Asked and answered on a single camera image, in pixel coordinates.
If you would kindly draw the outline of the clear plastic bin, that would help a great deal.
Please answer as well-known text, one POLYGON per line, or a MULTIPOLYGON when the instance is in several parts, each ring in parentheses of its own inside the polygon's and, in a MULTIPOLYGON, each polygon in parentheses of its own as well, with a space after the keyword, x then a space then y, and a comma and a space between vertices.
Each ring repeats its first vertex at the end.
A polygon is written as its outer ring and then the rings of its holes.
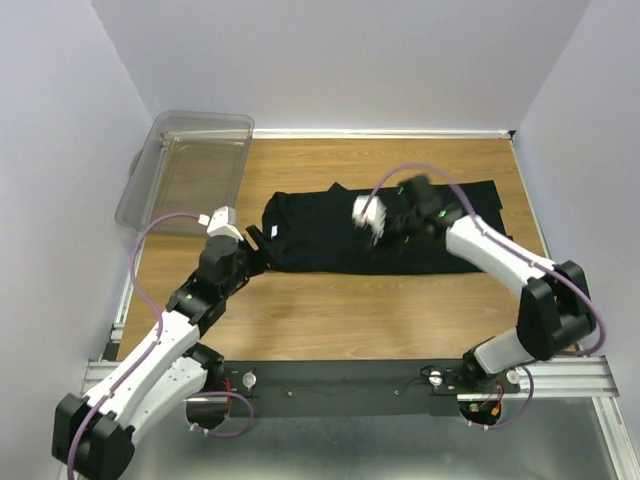
POLYGON ((140 233, 167 214, 209 215, 235 206, 253 130, 247 115, 158 115, 130 168, 116 222, 140 233))

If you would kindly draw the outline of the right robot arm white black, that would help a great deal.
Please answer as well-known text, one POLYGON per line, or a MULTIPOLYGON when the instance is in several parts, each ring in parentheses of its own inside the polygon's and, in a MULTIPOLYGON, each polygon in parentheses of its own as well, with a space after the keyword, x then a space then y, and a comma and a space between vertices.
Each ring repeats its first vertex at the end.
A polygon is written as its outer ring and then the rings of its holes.
POLYGON ((372 234, 375 247, 428 240, 491 275, 519 302, 516 324, 468 350, 457 369, 461 383, 480 392, 503 372, 546 361, 596 330, 586 276, 574 262, 558 264, 536 255, 491 227, 461 188, 446 202, 424 175, 399 185, 402 210, 388 209, 375 192, 358 198, 352 219, 372 234))

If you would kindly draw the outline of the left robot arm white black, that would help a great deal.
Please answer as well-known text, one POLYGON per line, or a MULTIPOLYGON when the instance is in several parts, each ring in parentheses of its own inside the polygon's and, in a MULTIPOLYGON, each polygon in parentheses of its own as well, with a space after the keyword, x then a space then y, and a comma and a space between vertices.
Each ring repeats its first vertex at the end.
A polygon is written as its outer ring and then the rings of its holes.
POLYGON ((211 223, 207 233, 197 268, 147 336, 83 396, 68 394, 57 405, 52 454, 66 465, 68 478, 120 478, 164 416, 187 397, 220 387, 219 358, 200 339, 258 264, 235 226, 211 223))

